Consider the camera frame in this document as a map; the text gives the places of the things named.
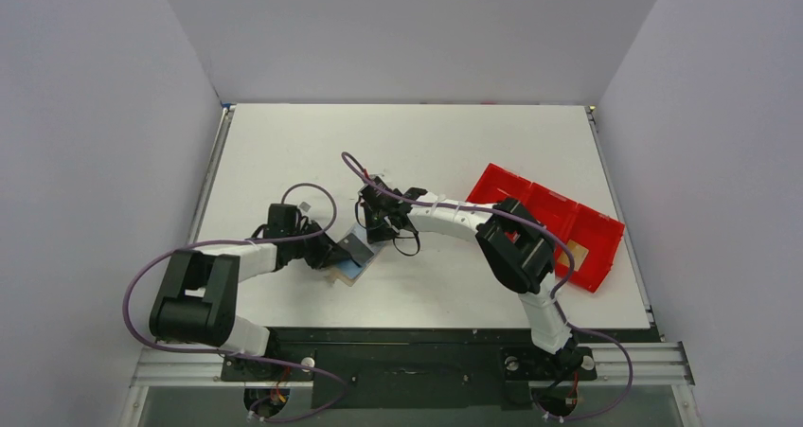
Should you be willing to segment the black credit card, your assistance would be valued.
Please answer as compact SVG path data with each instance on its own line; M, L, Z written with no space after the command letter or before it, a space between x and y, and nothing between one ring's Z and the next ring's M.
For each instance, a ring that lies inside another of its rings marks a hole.
M338 245L345 250L357 266L365 266L374 257L374 251L354 233L344 236Z

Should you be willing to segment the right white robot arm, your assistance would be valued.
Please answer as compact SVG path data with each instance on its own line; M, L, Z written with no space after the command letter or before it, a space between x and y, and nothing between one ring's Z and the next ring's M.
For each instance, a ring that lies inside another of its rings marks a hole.
M547 276L555 271L556 239L526 207L507 197L496 204L447 199L423 188L389 190L376 177L358 194L371 243L395 240L402 231L449 236L478 244L491 272L518 294L530 327L536 368L547 377L561 375L572 363L572 332L551 294Z

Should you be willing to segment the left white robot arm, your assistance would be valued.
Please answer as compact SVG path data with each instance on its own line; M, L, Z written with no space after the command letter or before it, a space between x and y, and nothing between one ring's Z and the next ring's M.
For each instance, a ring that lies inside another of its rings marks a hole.
M270 380L281 370L283 356L271 329L236 315L240 283L276 272L296 259L320 270L351 260L351 254L297 205L270 205L256 236L280 242L174 252L154 300L149 328L158 339L246 355L246 368L258 379Z

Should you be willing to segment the beige leather card holder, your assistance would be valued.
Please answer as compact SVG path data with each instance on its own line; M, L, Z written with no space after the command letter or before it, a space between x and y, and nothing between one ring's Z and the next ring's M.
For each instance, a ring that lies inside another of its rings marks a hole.
M329 268L327 280L330 283L340 281L349 287L356 283L385 247L384 242L369 243L366 230L359 224L354 224L338 241L338 245L348 253L348 258Z

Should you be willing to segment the gold credit card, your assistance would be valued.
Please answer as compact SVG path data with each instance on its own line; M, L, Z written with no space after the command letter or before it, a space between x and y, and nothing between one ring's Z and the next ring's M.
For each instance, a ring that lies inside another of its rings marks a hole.
M570 240L567 247L573 257L575 270L578 271L585 259L588 257L590 250L583 244Z

